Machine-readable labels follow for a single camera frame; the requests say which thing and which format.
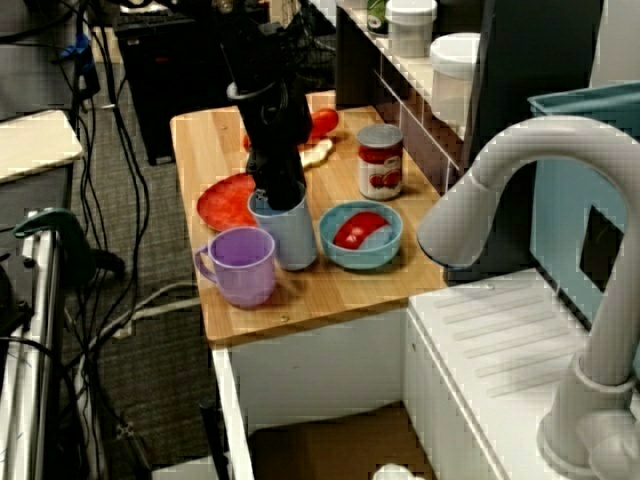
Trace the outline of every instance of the white faucet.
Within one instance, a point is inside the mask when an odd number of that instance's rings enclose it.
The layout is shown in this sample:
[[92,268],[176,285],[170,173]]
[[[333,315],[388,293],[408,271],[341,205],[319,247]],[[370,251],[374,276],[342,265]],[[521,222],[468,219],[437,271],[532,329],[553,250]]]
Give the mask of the white faucet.
[[509,179],[549,158],[579,161],[604,175],[621,193],[628,220],[586,349],[573,359],[540,423],[539,450],[571,479],[640,480],[640,429],[629,412],[640,343],[640,144],[582,117],[540,117],[509,127],[428,212],[418,243],[436,263],[471,265]]

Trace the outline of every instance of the white sink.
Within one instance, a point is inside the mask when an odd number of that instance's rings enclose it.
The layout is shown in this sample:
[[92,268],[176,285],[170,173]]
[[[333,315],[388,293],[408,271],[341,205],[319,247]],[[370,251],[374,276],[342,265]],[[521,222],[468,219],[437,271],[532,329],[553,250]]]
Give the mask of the white sink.
[[[526,270],[419,295],[409,313],[434,364],[427,374],[442,377],[431,383],[447,390],[473,437],[465,444],[477,445],[495,478],[565,478],[540,456],[536,435],[587,333],[540,274]],[[438,395],[426,392],[427,403]],[[424,432],[434,442],[447,435]],[[450,480],[456,450],[436,449],[438,458],[430,458],[440,466],[439,480]]]

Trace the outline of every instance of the jar lid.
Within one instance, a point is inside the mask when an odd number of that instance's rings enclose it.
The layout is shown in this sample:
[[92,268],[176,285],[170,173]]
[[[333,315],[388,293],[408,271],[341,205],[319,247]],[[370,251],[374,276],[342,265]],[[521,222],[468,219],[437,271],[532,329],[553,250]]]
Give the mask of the jar lid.
[[376,123],[360,129],[356,135],[360,145],[369,148],[389,148],[402,141],[402,130],[386,123]]
[[479,33],[444,35],[431,44],[431,65],[435,71],[449,77],[473,80],[479,45]]
[[385,16],[391,23],[417,26],[433,22],[437,10],[435,0],[389,0]]

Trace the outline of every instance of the red plate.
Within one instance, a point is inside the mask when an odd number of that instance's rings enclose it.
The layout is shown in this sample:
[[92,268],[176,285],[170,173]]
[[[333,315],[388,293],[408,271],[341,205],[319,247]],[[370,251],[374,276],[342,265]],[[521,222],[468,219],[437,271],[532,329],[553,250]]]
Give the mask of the red plate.
[[198,214],[214,230],[255,227],[247,208],[249,196],[256,188],[251,175],[238,173],[211,185],[198,199]]

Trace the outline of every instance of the mug handle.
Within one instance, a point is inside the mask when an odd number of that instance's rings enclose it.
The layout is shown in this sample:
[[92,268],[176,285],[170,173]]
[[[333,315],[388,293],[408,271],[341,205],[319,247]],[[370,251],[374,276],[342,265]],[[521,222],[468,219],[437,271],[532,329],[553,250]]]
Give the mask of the mug handle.
[[196,253],[193,254],[193,263],[195,264],[198,271],[208,280],[211,280],[213,283],[218,283],[218,277],[215,273],[209,270],[204,263],[202,263],[202,254],[207,253],[207,249],[209,248],[208,244],[202,245]]

